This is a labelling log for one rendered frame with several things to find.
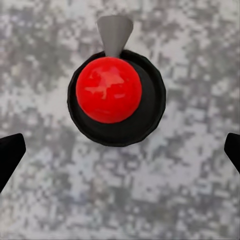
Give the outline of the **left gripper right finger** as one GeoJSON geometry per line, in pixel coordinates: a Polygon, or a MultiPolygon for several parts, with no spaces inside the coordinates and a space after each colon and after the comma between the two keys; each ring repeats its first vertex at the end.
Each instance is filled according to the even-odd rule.
{"type": "Polygon", "coordinates": [[[235,133],[229,133],[227,135],[224,151],[240,172],[240,135],[235,133]]]}

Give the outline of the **insectifuge atomizer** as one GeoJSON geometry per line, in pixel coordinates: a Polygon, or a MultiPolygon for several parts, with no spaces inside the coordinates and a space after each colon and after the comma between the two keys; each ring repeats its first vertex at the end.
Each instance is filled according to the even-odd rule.
{"type": "Polygon", "coordinates": [[[133,21],[110,14],[96,23],[104,51],[74,72],[67,106],[90,141],[124,148],[143,141],[159,126],[167,91],[160,71],[148,58],[124,49],[133,21]]]}

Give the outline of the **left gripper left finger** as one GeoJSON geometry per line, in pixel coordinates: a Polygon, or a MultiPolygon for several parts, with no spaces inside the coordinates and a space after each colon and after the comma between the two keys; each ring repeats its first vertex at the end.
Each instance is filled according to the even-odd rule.
{"type": "Polygon", "coordinates": [[[0,193],[26,153],[22,133],[0,138],[0,193]]]}

